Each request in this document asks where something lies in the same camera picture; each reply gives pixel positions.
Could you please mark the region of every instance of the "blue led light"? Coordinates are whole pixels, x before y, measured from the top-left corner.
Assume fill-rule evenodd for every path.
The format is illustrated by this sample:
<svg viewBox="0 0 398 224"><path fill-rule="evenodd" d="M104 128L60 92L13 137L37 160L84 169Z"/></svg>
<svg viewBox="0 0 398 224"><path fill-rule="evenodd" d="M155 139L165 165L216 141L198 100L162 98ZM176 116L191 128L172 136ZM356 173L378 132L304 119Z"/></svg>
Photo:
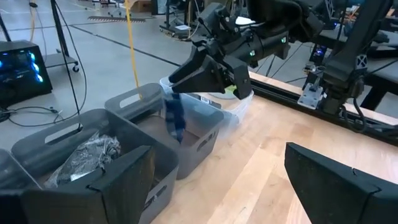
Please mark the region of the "blue led light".
<svg viewBox="0 0 398 224"><path fill-rule="evenodd" d="M36 80L38 82L43 82L43 78L39 74L36 75Z"/></svg>
<svg viewBox="0 0 398 224"><path fill-rule="evenodd" d="M35 63L33 63L32 66L36 72L39 72L39 66L37 66Z"/></svg>
<svg viewBox="0 0 398 224"><path fill-rule="evenodd" d="M34 61L36 59L35 55L33 53L29 53L30 54L30 58Z"/></svg>

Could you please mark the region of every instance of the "bin handle cutout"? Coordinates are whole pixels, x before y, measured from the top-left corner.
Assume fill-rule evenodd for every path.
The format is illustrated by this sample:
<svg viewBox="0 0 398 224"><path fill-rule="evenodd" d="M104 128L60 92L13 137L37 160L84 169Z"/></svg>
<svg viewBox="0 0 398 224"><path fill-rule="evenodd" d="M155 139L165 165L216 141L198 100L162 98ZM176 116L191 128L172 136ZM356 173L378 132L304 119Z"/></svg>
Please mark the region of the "bin handle cutout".
<svg viewBox="0 0 398 224"><path fill-rule="evenodd" d="M119 106L120 106L120 108L125 108L126 106L129 106L139 100L140 100L140 96L138 95L138 92L136 92L136 94L120 101Z"/></svg>
<svg viewBox="0 0 398 224"><path fill-rule="evenodd" d="M206 143L208 143L211 139L213 139L213 137L215 136L215 132L213 132L213 133L211 133L205 140L203 140L200 144L199 144L199 146L198 146L198 149L197 149L197 152L199 152L202 148L203 148L203 146L205 146L205 144Z"/></svg>
<svg viewBox="0 0 398 224"><path fill-rule="evenodd" d="M158 197L160 197L162 195L162 193L167 189L167 185L163 186L158 192L156 192L156 194L154 196L152 196L146 203L144 206L144 211L145 209L147 209L153 202L155 202L157 200Z"/></svg>
<svg viewBox="0 0 398 224"><path fill-rule="evenodd" d="M48 145L54 145L70 136L73 136L79 133L83 129L83 125L81 123L73 124L67 128L57 131L44 139L44 143Z"/></svg>

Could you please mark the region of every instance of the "concrete floor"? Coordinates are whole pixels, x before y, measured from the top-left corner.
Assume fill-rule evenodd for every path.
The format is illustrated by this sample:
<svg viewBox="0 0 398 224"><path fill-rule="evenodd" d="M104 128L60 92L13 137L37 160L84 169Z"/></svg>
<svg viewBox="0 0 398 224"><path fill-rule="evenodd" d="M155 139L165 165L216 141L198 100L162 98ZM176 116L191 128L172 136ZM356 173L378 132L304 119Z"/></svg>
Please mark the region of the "concrete floor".
<svg viewBox="0 0 398 224"><path fill-rule="evenodd" d="M102 108L106 100L135 88L136 83L131 68L126 23L87 20L88 16L106 15L108 10L114 10L114 8L102 9L100 6L93 6L90 2L76 0L57 0L57 2L63 11L67 24L70 25L73 40L87 75L88 94L83 112L94 108ZM43 24L41 26L36 18L36 26L44 28L35 30L33 42L40 46L43 54L45 54L45 46L47 47L47 53L52 54L55 53L55 49L59 48L59 42L53 26L50 4L48 0L37 0L37 4L39 5L38 11ZM0 0L0 13L13 40L29 39L30 13L26 0ZM159 24L163 23L164 18L154 18L145 14L135 14L134 16L148 18L145 23L133 24L139 83L140 85L152 82L157 83L162 77L170 75L179 64L184 63L189 56L191 44L173 40L159 32ZM76 58L76 53L73 51L65 26L63 31L70 54ZM310 46L310 44L301 46L300 44L292 44L290 54L293 54L298 48L297 52L276 73L274 78L286 82L304 77L302 68L309 58ZM259 63L259 67L250 69L265 75L270 62L271 58L264 59ZM270 74L274 74L283 62L276 58ZM53 85L51 94L35 97L13 105L11 108L52 106L62 111L63 117L74 114L76 108L65 67L51 68L48 72ZM81 72L72 73L72 77L78 101L81 103L84 96L83 75ZM303 83L304 80L299 80L291 84L302 86ZM398 117L397 100L398 97L387 95L377 111ZM14 121L23 124L47 123L52 122L54 118L51 114L31 113L13 116ZM0 148L10 149L19 139L44 128L46 127L22 128L9 121L0 123Z"/></svg>

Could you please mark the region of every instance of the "wooden tabletop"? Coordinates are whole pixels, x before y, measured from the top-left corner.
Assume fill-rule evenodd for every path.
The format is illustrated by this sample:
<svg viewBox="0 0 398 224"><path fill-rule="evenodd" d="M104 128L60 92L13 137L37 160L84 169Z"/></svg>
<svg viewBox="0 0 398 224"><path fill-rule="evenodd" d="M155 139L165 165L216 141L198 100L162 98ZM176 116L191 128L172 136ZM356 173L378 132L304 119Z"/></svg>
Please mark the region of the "wooden tabletop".
<svg viewBox="0 0 398 224"><path fill-rule="evenodd" d="M299 92L266 77L252 78ZM365 111L391 124L398 120ZM160 223L310 223L284 169L286 142L398 184L398 148L255 96L240 127L175 184Z"/></svg>

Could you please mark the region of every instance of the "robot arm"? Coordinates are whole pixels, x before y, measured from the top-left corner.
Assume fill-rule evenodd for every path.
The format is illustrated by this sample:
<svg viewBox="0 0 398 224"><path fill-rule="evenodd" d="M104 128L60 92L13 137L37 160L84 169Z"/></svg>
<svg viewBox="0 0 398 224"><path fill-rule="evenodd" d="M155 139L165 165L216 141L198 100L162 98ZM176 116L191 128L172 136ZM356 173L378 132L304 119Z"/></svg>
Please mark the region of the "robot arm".
<svg viewBox="0 0 398 224"><path fill-rule="evenodd" d="M176 93L218 92L235 85L234 94L243 99L251 92L247 66L275 54L285 59L289 42L308 42L322 29L308 6L289 0L248 0L248 10L256 24L238 26L236 16L211 3L198 21L206 34L192 39L189 59L170 77Z"/></svg>

